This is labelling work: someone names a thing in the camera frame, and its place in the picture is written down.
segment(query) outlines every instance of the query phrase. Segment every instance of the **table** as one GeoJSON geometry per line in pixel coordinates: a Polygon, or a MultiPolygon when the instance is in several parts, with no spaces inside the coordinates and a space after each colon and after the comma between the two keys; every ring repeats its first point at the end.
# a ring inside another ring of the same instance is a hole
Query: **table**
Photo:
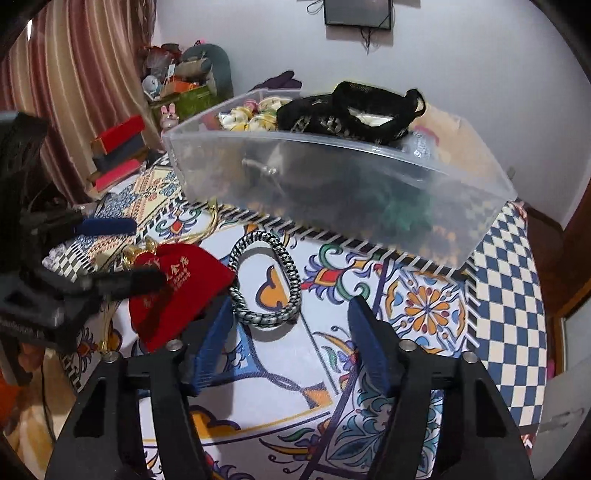
{"type": "MultiPolygon", "coordinates": [[[[202,230],[209,214],[188,204],[174,172],[156,166],[105,201],[98,215],[133,215],[137,239],[166,239],[202,230]]],[[[226,218],[201,246],[225,261],[234,243],[260,228],[226,218]]],[[[363,295],[378,318],[428,351],[458,356],[476,351],[530,442],[540,420],[545,386],[544,309],[527,241],[524,211],[508,203],[478,246],[467,280],[421,272],[400,258],[379,258],[276,231],[298,266],[303,305],[298,323],[264,332],[238,325],[231,331],[211,387],[191,399],[191,415],[215,478],[363,478],[379,443],[391,400],[365,370],[352,368],[355,346],[346,311],[363,295]]],[[[117,252],[133,237],[80,238],[52,268],[69,278],[102,264],[118,265],[117,252]]],[[[254,310],[287,301],[287,282],[271,251],[260,248],[240,270],[242,291],[254,310]]],[[[80,390],[100,360],[100,316],[89,320],[64,368],[80,390]]],[[[109,346],[124,356],[142,354],[127,302],[113,317],[109,346]]],[[[433,468],[443,408],[431,398],[417,478],[433,468]]],[[[140,400],[148,467],[163,478],[150,399],[140,400]]]]}

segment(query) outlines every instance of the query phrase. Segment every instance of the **black and white bracelet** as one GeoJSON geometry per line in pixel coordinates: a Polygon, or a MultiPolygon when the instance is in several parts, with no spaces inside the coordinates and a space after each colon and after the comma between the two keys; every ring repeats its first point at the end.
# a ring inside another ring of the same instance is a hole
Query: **black and white bracelet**
{"type": "Polygon", "coordinates": [[[228,268],[236,272],[236,282],[229,288],[230,297],[234,305],[234,315],[239,322],[259,328],[272,328],[282,323],[296,323],[301,308],[301,281],[295,262],[281,241],[272,233],[256,230],[242,237],[232,251],[228,259],[228,268]],[[248,309],[244,295],[240,292],[238,284],[238,262],[247,247],[254,242],[268,244],[279,260],[279,264],[290,284],[290,299],[287,304],[275,313],[255,313],[248,309]]]}

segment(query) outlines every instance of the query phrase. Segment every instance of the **plastic box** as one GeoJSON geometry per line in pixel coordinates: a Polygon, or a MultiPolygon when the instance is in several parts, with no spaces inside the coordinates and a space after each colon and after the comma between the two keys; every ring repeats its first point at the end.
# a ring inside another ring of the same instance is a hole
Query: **plastic box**
{"type": "Polygon", "coordinates": [[[164,134],[189,201],[215,197],[458,268],[516,198],[473,128],[431,106],[416,127],[438,135],[433,155],[324,135],[221,129],[219,112],[267,96],[300,92],[249,92],[164,134]]]}

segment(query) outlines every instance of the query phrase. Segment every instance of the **red pouch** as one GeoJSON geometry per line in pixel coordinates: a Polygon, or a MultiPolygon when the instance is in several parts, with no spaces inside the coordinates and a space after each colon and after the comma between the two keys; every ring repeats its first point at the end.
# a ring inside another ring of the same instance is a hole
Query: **red pouch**
{"type": "Polygon", "coordinates": [[[156,265],[166,274],[160,292],[129,299],[131,325],[149,352],[176,338],[207,304],[234,281],[235,274],[197,245],[159,245],[134,265],[156,265]]]}

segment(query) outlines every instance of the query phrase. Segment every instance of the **striped curtain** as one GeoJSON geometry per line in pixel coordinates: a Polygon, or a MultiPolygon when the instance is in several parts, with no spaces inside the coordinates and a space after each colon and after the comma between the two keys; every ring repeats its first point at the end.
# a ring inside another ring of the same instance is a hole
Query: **striped curtain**
{"type": "Polygon", "coordinates": [[[90,141],[141,114],[144,140],[159,145],[141,86],[156,0],[52,0],[0,63],[0,110],[47,119],[41,149],[49,178],[72,203],[87,199],[96,168],[90,141]]]}

